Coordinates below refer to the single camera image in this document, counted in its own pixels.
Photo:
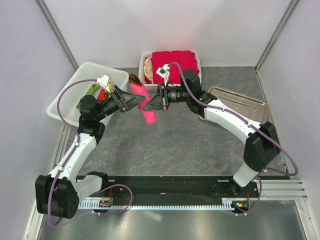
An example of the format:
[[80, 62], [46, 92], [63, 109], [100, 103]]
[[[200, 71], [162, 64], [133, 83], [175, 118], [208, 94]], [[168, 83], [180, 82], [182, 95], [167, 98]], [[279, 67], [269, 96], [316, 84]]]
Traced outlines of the pink paper napkin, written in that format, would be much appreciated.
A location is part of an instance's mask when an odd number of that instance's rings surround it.
[[131, 92], [133, 94], [145, 97], [145, 99], [138, 104], [138, 109], [142, 113], [142, 116], [143, 116], [145, 122], [148, 125], [154, 124], [157, 121], [157, 116], [156, 116], [155, 111], [153, 111], [153, 110], [144, 110], [144, 107], [151, 100], [147, 89], [145, 88], [145, 86], [143, 84], [142, 85], [136, 85], [134, 83], [130, 83], [129, 86], [130, 86]]

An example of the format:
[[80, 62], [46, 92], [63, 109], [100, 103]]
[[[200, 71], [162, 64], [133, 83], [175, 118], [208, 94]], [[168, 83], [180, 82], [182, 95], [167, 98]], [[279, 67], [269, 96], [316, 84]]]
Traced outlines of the gold spoon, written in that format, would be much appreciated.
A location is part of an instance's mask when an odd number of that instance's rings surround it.
[[139, 79], [139, 77], [133, 73], [129, 74], [128, 81], [130, 84], [133, 84], [133, 85], [136, 85], [139, 87], [141, 87], [143, 85], [141, 80]]

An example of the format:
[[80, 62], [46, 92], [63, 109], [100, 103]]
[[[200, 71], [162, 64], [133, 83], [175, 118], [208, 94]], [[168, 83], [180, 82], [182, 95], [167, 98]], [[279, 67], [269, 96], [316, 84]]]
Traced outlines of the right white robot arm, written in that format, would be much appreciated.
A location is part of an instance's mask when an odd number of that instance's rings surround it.
[[227, 107], [202, 89], [200, 78], [193, 70], [183, 71], [179, 86], [159, 84], [156, 95], [143, 109], [165, 111], [170, 104], [180, 102], [185, 102], [193, 113], [222, 126], [244, 143], [243, 164], [229, 184], [233, 196], [242, 196], [247, 185], [280, 154], [278, 135], [272, 123], [253, 121]]

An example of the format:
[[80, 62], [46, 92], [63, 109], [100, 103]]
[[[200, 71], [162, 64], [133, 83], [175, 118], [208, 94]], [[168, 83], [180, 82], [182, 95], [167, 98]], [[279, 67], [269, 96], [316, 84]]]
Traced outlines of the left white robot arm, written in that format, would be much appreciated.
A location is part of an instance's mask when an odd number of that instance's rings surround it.
[[75, 139], [62, 160], [48, 175], [39, 175], [35, 181], [37, 211], [47, 215], [52, 226], [53, 217], [72, 219], [79, 204], [94, 195], [106, 196], [111, 186], [106, 173], [92, 171], [77, 179], [80, 168], [101, 141], [105, 124], [102, 120], [117, 111], [127, 112], [145, 100], [114, 86], [110, 97], [99, 101], [93, 95], [85, 95], [80, 101], [80, 117]]

